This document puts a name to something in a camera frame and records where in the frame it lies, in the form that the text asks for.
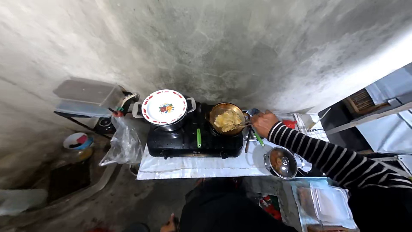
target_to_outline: stove knob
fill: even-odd
[[[171,150],[170,149],[165,149],[160,154],[163,155],[164,159],[167,159],[171,154]]]
[[[228,157],[228,154],[227,154],[226,151],[221,151],[221,152],[220,152],[220,156],[221,156],[223,159],[226,159],[226,158]]]

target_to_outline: clear plastic bag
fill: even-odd
[[[140,163],[143,147],[132,121],[132,118],[112,116],[116,132],[110,141],[110,150],[100,161],[100,166],[110,163],[131,165]]]

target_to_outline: person's leg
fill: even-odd
[[[243,188],[241,188],[241,183],[242,177],[202,178],[197,182],[197,186],[186,194],[186,203],[189,203],[192,199],[206,192],[239,192],[240,194],[245,194]]]

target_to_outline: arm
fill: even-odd
[[[288,128],[269,111],[253,116],[252,123],[258,133],[270,142],[301,155],[344,188],[378,186],[412,189],[408,178],[356,152]]]

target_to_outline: hand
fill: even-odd
[[[265,138],[267,138],[270,129],[272,128],[275,123],[279,121],[279,119],[269,110],[266,110],[265,113],[258,113],[253,115],[250,119],[252,122],[253,127],[256,129],[256,132]]]
[[[176,232],[175,214],[170,215],[169,220],[160,228],[160,232]]]

